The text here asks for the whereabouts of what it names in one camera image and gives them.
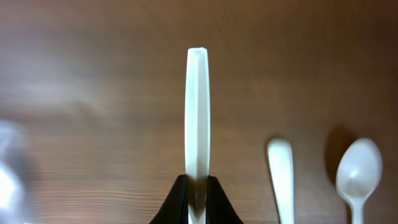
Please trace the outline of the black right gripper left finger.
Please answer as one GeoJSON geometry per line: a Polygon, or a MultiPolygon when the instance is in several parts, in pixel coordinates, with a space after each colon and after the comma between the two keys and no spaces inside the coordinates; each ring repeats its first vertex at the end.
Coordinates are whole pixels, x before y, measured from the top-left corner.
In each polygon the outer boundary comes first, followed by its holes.
{"type": "Polygon", "coordinates": [[[149,224],[188,224],[188,180],[179,175],[149,224]]]}

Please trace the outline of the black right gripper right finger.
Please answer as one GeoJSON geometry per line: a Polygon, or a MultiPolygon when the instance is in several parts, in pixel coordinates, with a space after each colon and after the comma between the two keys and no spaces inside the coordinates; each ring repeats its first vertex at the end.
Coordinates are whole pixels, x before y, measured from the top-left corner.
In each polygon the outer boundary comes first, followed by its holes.
{"type": "Polygon", "coordinates": [[[206,224],[243,224],[219,180],[210,175],[206,181],[206,224]]]}

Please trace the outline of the white spoon slim handle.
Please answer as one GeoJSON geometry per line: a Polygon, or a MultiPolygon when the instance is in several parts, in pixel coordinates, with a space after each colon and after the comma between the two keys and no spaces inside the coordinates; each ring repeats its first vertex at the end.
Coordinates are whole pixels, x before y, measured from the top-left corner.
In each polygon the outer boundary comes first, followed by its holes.
{"type": "Polygon", "coordinates": [[[294,224],[294,162],[286,139],[273,139],[267,146],[269,168],[281,224],[294,224]]]}

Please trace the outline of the white flat-handle spoon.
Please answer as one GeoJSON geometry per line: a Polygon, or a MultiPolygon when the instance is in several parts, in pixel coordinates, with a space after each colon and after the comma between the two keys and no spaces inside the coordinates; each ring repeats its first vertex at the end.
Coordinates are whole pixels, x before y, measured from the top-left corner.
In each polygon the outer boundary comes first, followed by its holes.
{"type": "Polygon", "coordinates": [[[208,51],[190,48],[185,82],[185,173],[188,222],[206,223],[206,180],[210,174],[210,78],[208,51]]]}

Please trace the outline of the clear container right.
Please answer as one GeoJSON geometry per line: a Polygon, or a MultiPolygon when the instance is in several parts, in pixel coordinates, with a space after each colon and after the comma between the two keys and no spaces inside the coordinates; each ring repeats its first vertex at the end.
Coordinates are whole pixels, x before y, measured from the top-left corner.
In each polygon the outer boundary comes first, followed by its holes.
{"type": "Polygon", "coordinates": [[[1,121],[1,223],[31,223],[27,138],[17,123],[1,121]]]}

